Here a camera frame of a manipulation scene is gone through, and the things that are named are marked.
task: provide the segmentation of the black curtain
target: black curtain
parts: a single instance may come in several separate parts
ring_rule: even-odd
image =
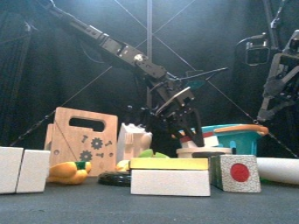
[[[263,1],[154,0],[152,49],[147,46],[147,0],[56,0],[55,3],[112,38],[144,53],[151,50],[154,63],[164,66],[178,77],[184,77],[187,71],[207,72],[227,67],[228,71],[210,80],[214,86],[206,83],[194,89],[196,100],[192,105],[200,111],[203,126],[252,123],[244,112],[258,116],[271,59],[263,65],[248,66],[240,59],[242,55],[235,55],[235,48],[242,39],[268,30]],[[270,3],[275,14],[281,1]],[[287,1],[285,6],[278,30],[282,46],[299,25],[298,6],[298,1]],[[127,105],[134,105],[136,109],[146,106],[146,84],[139,80],[138,73],[86,45],[52,20],[35,1],[23,1],[22,6],[12,1],[6,10],[22,14],[35,28],[8,142],[28,132],[59,106],[118,115],[122,123]],[[32,133],[16,145],[42,149],[48,123],[52,123],[52,117],[42,122],[39,129],[30,131]],[[270,125],[271,130],[281,125]],[[277,149],[277,141],[267,141],[274,143],[275,150],[270,152],[268,147],[262,146],[262,155],[290,157],[283,148]],[[152,147],[175,156],[178,145],[178,141],[158,127]]]
[[[7,145],[32,27],[20,14],[3,11],[0,31],[0,145]]]

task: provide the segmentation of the paper towel roll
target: paper towel roll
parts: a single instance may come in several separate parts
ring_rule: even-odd
[[[299,185],[299,159],[258,157],[256,164],[260,178]]]

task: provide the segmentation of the orange handle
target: orange handle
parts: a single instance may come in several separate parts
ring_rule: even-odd
[[[259,135],[264,136],[268,133],[267,127],[256,124],[240,124],[236,126],[230,126],[224,128],[218,128],[214,130],[215,133],[226,132],[226,131],[236,131],[236,130],[254,130],[259,133]]]

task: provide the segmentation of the white block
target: white block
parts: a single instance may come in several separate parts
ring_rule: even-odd
[[[50,174],[48,150],[26,150],[16,193],[42,193]]]
[[[208,170],[132,170],[131,193],[211,196],[210,172]]]
[[[15,193],[24,149],[0,147],[0,193]]]

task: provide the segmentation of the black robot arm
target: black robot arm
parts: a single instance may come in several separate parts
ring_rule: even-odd
[[[200,116],[196,109],[190,106],[194,100],[191,89],[183,87],[176,77],[170,75],[162,66],[152,63],[139,50],[79,21],[55,6],[52,0],[35,1],[90,45],[98,47],[100,51],[104,50],[112,57],[140,71],[150,92],[160,98],[155,116],[167,122],[171,134],[182,138],[180,130],[183,130],[195,144],[203,147]]]

